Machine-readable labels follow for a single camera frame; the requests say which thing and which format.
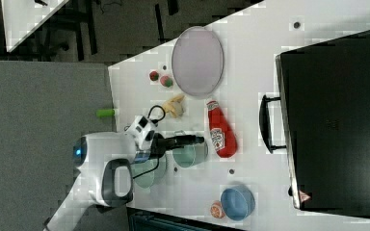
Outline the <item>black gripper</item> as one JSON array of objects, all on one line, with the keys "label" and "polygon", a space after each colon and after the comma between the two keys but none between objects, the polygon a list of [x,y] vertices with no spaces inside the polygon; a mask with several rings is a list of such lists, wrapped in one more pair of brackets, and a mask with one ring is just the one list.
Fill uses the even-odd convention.
[{"label": "black gripper", "polygon": [[193,145],[200,143],[204,143],[204,137],[196,135],[186,135],[164,138],[161,134],[156,134],[153,137],[151,143],[150,157],[162,158],[167,151],[174,150],[176,148],[182,148],[185,145]]}]

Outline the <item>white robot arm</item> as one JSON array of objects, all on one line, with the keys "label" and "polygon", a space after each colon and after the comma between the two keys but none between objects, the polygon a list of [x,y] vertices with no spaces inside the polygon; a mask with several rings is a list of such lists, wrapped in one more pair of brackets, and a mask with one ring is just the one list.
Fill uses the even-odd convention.
[{"label": "white robot arm", "polygon": [[196,135],[169,138],[153,131],[135,136],[127,132],[87,134],[73,146],[77,175],[65,200],[47,220],[43,231],[73,231],[93,206],[120,207],[133,199],[133,164],[158,160],[169,150],[203,143]]}]

